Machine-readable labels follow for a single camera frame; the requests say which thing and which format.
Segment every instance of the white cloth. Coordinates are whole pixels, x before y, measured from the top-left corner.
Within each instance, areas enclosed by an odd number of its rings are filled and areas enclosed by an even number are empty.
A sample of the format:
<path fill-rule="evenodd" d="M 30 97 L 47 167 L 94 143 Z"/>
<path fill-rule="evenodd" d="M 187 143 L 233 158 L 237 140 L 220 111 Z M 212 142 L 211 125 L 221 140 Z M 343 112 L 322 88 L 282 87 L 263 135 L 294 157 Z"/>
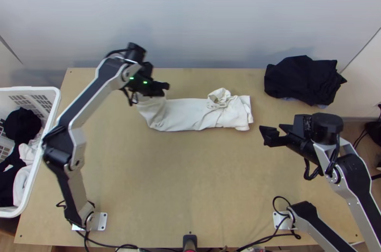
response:
<path fill-rule="evenodd" d="M 40 132 L 34 137 L 34 139 L 30 140 L 28 146 L 34 150 L 37 150 L 40 144 L 42 133 L 44 132 L 44 127 L 41 128 Z"/>
<path fill-rule="evenodd" d="M 15 206 L 20 206 L 21 204 L 31 169 L 32 165 L 22 167 L 16 174 L 13 182 L 13 205 Z"/>
<path fill-rule="evenodd" d="M 159 131 L 198 131 L 213 127 L 246 131 L 254 121 L 250 96 L 232 96 L 225 88 L 211 92 L 207 99 L 139 96 L 137 108 L 148 126 Z"/>
<path fill-rule="evenodd" d="M 21 144 L 19 146 L 19 153 L 20 159 L 23 160 L 27 166 L 33 164 L 36 151 L 32 147 L 29 147 L 27 144 Z"/>
<path fill-rule="evenodd" d="M 15 206 L 20 206 L 21 204 L 36 151 L 27 144 L 21 144 L 19 146 L 19 153 L 20 159 L 25 162 L 26 167 L 19 169 L 13 182 L 13 205 Z"/>

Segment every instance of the power cord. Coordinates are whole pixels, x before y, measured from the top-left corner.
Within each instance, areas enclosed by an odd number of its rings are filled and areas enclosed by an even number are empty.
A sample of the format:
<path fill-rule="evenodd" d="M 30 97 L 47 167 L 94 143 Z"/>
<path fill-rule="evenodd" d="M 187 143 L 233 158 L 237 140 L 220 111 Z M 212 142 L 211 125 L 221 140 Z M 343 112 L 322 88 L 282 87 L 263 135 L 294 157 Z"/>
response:
<path fill-rule="evenodd" d="M 258 244 L 266 243 L 266 242 L 270 241 L 271 239 L 273 239 L 274 237 L 294 236 L 294 237 L 295 237 L 296 239 L 298 239 L 298 240 L 301 239 L 301 236 L 298 235 L 298 234 L 296 234 L 296 233 L 294 232 L 294 230 L 291 230 L 291 233 L 277 234 L 279 228 L 281 227 L 281 224 L 282 224 L 286 219 L 290 218 L 290 216 L 289 216 L 288 214 L 280 213 L 280 212 L 275 208 L 275 201 L 276 201 L 277 199 L 283 199 L 283 200 L 285 200 L 285 201 L 287 202 L 287 204 L 288 204 L 289 206 L 291 206 L 290 202 L 289 202 L 286 198 L 284 198 L 284 197 L 282 197 L 282 196 L 279 196 L 279 195 L 278 195 L 278 196 L 276 196 L 276 197 L 273 198 L 273 200 L 272 200 L 272 207 L 273 207 L 273 209 L 274 209 L 278 214 L 285 216 L 285 217 L 281 220 L 281 222 L 278 224 L 277 228 L 275 229 L 275 232 L 274 232 L 272 235 L 270 235 L 270 236 L 263 237 L 263 238 L 261 238 L 261 239 L 259 239 L 259 240 L 257 240 L 257 241 L 254 241 L 254 242 L 252 242 L 252 243 L 250 243 L 250 244 L 247 244 L 247 245 L 245 245 L 245 246 L 242 246 L 242 247 L 238 248 L 238 249 L 236 250 L 236 252 L 241 252 L 241 251 L 245 250 L 246 248 L 252 247 L 252 246 L 254 246 L 254 245 L 258 245 Z"/>
<path fill-rule="evenodd" d="M 61 201 L 59 203 L 56 204 L 56 207 L 63 207 L 64 209 L 66 208 L 66 205 L 63 204 L 65 201 Z M 136 245 L 133 245 L 133 244 L 123 244 L 123 245 L 120 245 L 120 246 L 115 246 L 115 245 L 108 245 L 108 244 L 103 244 L 103 243 L 99 243 L 99 242 L 96 242 L 94 241 L 93 239 L 90 239 L 89 238 L 89 234 L 90 234 L 90 231 L 86 231 L 85 235 L 83 235 L 81 232 L 79 231 L 75 231 L 79 236 L 81 236 L 83 238 L 83 246 L 86 250 L 86 252 L 89 252 L 89 248 L 87 246 L 87 241 L 93 243 L 93 244 L 96 244 L 98 246 L 102 246 L 102 247 L 107 247 L 107 248 L 116 248 L 115 252 L 118 251 L 119 249 L 122 249 L 122 248 L 128 248 L 128 249 L 139 249 L 143 252 L 151 252 L 149 251 L 148 249 L 144 249 L 144 248 L 139 248 L 138 246 Z M 160 248 L 160 249 L 166 249 L 166 250 L 169 250 L 169 251 L 173 251 L 173 252 L 177 252 L 176 250 L 174 249 L 171 249 L 171 248 Z"/>
<path fill-rule="evenodd" d="M 378 117 L 378 119 L 376 120 L 376 122 L 379 122 L 381 120 L 381 112 L 380 112 L 380 115 Z M 356 149 L 357 146 L 359 145 L 360 141 L 366 136 L 368 135 L 368 132 L 366 132 L 366 129 L 364 129 L 361 134 L 359 135 L 359 137 L 355 140 L 355 142 L 353 142 L 353 147 Z"/>

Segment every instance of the black cable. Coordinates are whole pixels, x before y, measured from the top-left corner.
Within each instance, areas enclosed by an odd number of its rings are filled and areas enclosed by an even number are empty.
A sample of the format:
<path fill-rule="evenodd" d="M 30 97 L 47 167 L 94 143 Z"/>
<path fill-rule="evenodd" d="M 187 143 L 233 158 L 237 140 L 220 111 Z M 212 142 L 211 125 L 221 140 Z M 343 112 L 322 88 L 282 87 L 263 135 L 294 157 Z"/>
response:
<path fill-rule="evenodd" d="M 87 248 L 87 243 L 86 243 L 89 234 L 90 234 L 90 231 L 86 231 L 85 237 L 83 237 L 83 246 L 85 246 L 86 252 L 90 252 L 89 249 Z"/>
<path fill-rule="evenodd" d="M 282 196 L 279 196 L 279 195 L 276 196 L 276 197 L 274 197 L 274 199 L 272 200 L 272 206 L 273 206 L 274 210 L 275 210 L 278 214 L 280 214 L 280 215 L 286 215 L 286 214 L 284 214 L 284 213 L 283 213 L 283 214 L 282 214 L 282 213 L 279 213 L 279 211 L 276 210 L 276 208 L 275 208 L 275 200 L 277 200 L 278 198 L 281 198 L 281 199 L 285 200 L 289 206 L 291 206 L 291 204 L 290 204 L 290 202 L 289 202 L 286 198 L 284 198 L 284 197 L 282 197 Z M 261 238 L 261 239 L 255 241 L 255 242 L 252 242 L 252 243 L 250 243 L 250 244 L 247 244 L 247 245 L 245 245 L 245 246 L 242 246 L 242 247 L 238 248 L 238 249 L 236 250 L 236 252 L 241 252 L 241 251 L 245 250 L 246 248 L 252 247 L 252 246 L 254 246 L 254 245 L 258 245 L 258 244 L 266 243 L 266 242 L 270 241 L 271 239 L 273 239 L 274 237 L 294 236 L 294 237 L 295 237 L 296 239 L 298 239 L 298 240 L 301 239 L 301 236 L 298 235 L 298 234 L 296 234 L 294 230 L 291 230 L 291 233 L 277 234 L 279 228 L 281 227 L 281 224 L 282 224 L 286 219 L 288 219 L 288 218 L 290 218 L 290 216 L 287 214 L 287 215 L 282 219 L 282 221 L 278 224 L 277 228 L 275 229 L 275 232 L 274 232 L 272 235 L 263 237 L 263 238 Z"/>
<path fill-rule="evenodd" d="M 317 167 L 313 172 L 312 174 L 310 175 L 310 161 L 307 160 L 306 158 L 304 158 L 304 163 L 306 165 L 306 168 L 304 170 L 304 175 L 303 175 L 303 178 L 305 180 L 308 180 L 308 181 L 311 181 L 313 180 L 314 178 L 316 178 L 319 174 L 319 167 Z"/>
<path fill-rule="evenodd" d="M 288 204 L 289 206 L 291 206 L 291 203 L 290 203 L 286 198 L 284 198 L 284 197 L 282 197 L 282 196 L 280 196 L 280 195 L 277 195 L 276 197 L 274 197 L 274 198 L 272 199 L 272 207 L 273 207 L 273 209 L 277 212 L 277 214 L 280 214 L 281 216 L 289 216 L 288 214 L 280 213 L 280 212 L 275 208 L 275 201 L 276 201 L 278 198 L 285 200 L 285 201 L 287 202 L 287 204 Z"/>
<path fill-rule="evenodd" d="M 66 208 L 66 205 L 64 204 L 64 205 L 61 205 L 61 203 L 64 203 L 65 201 L 61 201 L 61 202 L 59 202 L 59 203 L 57 203 L 56 204 L 56 207 L 63 207 L 63 209 L 65 209 Z"/>
<path fill-rule="evenodd" d="M 381 112 L 380 112 L 380 115 L 378 116 L 378 119 L 376 120 L 376 122 L 380 122 L 381 120 Z M 356 149 L 357 146 L 359 145 L 360 141 L 366 136 L 368 135 L 368 132 L 366 132 L 366 129 L 364 129 L 361 134 L 359 135 L 359 137 L 353 142 L 353 147 Z"/>
<path fill-rule="evenodd" d="M 376 174 L 376 175 L 374 175 L 374 176 L 371 176 L 371 180 L 372 180 L 372 181 L 374 181 L 374 180 L 376 180 L 376 179 L 381 179 L 381 173 Z"/>
<path fill-rule="evenodd" d="M 85 239 L 86 235 L 83 235 L 82 233 L 80 233 L 79 231 L 75 231 L 78 235 L 80 235 L 81 237 L 83 237 Z M 133 245 L 133 244 L 123 244 L 121 246 L 115 246 L 115 245 L 107 245 L 107 244 L 103 244 L 103 243 L 99 243 L 99 242 L 96 242 L 94 241 L 93 239 L 90 239 L 89 238 L 89 234 L 87 234 L 87 237 L 86 237 L 86 241 L 89 241 L 91 243 L 94 243 L 98 246 L 103 246 L 103 247 L 107 247 L 107 248 L 130 248 L 130 249 L 139 249 L 138 246 L 136 245 Z"/>
<path fill-rule="evenodd" d="M 353 142 L 353 146 L 356 146 L 356 143 L 362 137 L 362 135 L 365 133 L 365 131 L 366 131 L 366 129 L 362 130 L 362 132 L 360 133 L 359 137 Z"/>
<path fill-rule="evenodd" d="M 366 132 L 364 135 L 361 136 L 361 138 L 359 138 L 359 140 L 357 141 L 357 143 L 353 144 L 353 147 L 356 149 L 357 146 L 359 145 L 360 141 L 366 136 L 368 135 L 368 132 Z"/>
<path fill-rule="evenodd" d="M 333 167 L 336 164 L 337 158 L 339 157 L 340 153 L 340 135 L 336 134 L 336 148 L 333 150 L 331 156 L 330 156 L 330 163 L 327 166 L 327 169 L 325 170 L 325 174 L 332 177 Z"/>

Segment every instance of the black clothing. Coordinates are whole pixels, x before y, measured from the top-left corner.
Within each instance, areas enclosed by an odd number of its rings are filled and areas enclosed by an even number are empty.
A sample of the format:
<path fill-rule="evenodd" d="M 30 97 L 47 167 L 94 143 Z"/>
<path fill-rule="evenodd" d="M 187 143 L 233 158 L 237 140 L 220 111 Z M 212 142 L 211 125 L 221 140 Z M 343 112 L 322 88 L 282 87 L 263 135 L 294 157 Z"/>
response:
<path fill-rule="evenodd" d="M 283 59 L 266 69 L 265 92 L 275 98 L 292 97 L 312 106 L 333 102 L 347 82 L 336 70 L 337 60 L 312 60 L 308 56 Z"/>

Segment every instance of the black folded cloth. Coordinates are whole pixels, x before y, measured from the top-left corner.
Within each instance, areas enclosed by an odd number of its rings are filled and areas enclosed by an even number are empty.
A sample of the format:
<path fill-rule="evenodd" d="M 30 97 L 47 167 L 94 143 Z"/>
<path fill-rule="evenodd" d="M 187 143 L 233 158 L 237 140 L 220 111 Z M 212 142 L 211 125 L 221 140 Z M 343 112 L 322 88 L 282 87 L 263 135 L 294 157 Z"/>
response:
<path fill-rule="evenodd" d="M 17 144 L 28 144 L 36 137 L 42 126 L 41 119 L 32 110 L 19 108 L 11 112 L 3 123 L 7 138 Z"/>
<path fill-rule="evenodd" d="M 308 56 L 269 64 L 265 92 L 275 98 L 296 98 L 312 106 L 329 105 L 340 85 L 347 82 L 336 70 L 337 60 L 312 60 Z"/>

